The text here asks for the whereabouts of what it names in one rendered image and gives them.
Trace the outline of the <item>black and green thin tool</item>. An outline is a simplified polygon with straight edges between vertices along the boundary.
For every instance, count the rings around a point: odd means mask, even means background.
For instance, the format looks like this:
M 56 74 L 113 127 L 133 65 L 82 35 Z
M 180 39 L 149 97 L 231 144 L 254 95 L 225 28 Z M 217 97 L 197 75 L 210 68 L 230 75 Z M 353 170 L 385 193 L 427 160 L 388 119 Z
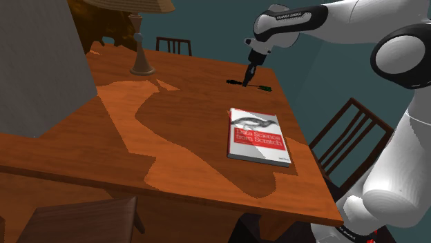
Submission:
M 252 84 L 245 85 L 241 81 L 236 81 L 234 79 L 227 79 L 226 83 L 227 84 L 233 84 L 233 85 L 240 85 L 240 86 L 244 86 L 244 87 L 246 87 L 246 86 L 256 87 L 257 89 L 264 90 L 264 91 L 267 91 L 267 92 L 271 92 L 272 91 L 272 88 L 269 87 L 269 86 L 252 85 Z

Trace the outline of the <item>wooden table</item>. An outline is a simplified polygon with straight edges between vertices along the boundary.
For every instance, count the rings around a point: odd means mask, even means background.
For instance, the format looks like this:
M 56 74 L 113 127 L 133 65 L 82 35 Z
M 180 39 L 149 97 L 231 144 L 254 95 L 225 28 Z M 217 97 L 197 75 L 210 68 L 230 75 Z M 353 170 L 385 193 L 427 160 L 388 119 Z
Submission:
M 227 83 L 241 64 L 147 56 L 157 72 L 135 76 L 134 52 L 95 43 L 86 59 L 97 96 L 39 138 L 0 134 L 0 172 L 221 208 L 230 224 L 256 213 L 270 240 L 296 221 L 343 223 L 272 70 L 256 76 L 266 93 Z M 227 157 L 232 107 L 278 117 L 289 167 Z

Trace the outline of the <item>red and white book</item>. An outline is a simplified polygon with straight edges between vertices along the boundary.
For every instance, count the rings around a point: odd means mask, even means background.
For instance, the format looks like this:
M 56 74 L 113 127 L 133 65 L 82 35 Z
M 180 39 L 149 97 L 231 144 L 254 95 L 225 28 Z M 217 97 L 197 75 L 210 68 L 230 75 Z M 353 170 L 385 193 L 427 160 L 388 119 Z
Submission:
M 227 157 L 288 167 L 289 151 L 275 114 L 229 110 Z

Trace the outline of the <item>dark wooden slatted chair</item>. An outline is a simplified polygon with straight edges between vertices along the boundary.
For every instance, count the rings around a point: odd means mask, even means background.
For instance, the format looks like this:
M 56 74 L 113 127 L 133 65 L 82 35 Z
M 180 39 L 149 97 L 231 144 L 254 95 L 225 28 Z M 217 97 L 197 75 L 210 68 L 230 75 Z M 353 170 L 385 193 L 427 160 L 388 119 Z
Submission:
M 347 112 L 351 107 L 358 109 L 355 116 L 347 125 L 345 130 L 338 136 L 331 146 L 320 156 L 315 156 L 314 159 L 320 169 L 321 175 L 327 182 L 330 193 L 335 200 L 340 199 L 353 185 L 360 179 L 365 172 L 370 169 L 373 163 L 382 153 L 386 144 L 389 142 L 394 129 L 389 124 L 384 122 L 372 111 L 358 102 L 355 98 L 350 98 L 345 105 L 333 116 L 319 134 L 309 144 L 311 150 L 318 145 L 324 136 L 333 128 L 336 122 Z M 372 149 L 370 154 L 365 158 L 363 163 L 342 183 L 341 186 L 336 186 L 329 178 L 330 174 L 345 160 L 345 158 L 356 148 L 363 138 L 375 127 L 379 127 L 385 131 L 382 138 Z
M 167 51 L 169 53 L 176 53 L 181 54 L 181 46 L 182 44 L 186 45 L 187 47 L 187 54 L 188 56 L 192 56 L 192 49 L 191 49 L 191 41 L 188 39 L 176 39 L 176 38 L 168 38 L 168 37 L 156 37 L 156 44 L 155 44 L 155 50 L 160 50 L 160 43 L 162 41 L 165 41 L 167 44 Z

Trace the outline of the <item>brown table lamp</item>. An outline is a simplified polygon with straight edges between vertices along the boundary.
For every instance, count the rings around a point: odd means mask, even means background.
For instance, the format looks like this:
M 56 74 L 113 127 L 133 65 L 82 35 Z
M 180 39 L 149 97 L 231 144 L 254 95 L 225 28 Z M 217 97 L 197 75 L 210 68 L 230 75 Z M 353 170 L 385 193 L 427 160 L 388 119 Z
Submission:
M 140 32 L 142 17 L 140 13 L 170 13 L 175 10 L 171 0 L 84 0 L 84 2 L 107 10 L 118 10 L 122 12 L 130 12 L 130 19 L 135 33 L 134 40 L 137 43 L 137 55 L 134 66 L 130 69 L 130 73 L 137 76 L 148 76 L 155 72 L 146 59 L 146 55 L 142 48 L 143 36 Z

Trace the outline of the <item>large grey box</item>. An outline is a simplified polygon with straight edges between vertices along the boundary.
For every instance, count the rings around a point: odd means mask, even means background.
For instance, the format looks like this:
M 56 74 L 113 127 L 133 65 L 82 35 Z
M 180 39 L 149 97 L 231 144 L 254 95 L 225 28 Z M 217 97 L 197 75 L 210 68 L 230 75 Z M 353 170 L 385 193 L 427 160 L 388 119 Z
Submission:
M 0 0 L 0 133 L 40 137 L 96 95 L 67 0 Z

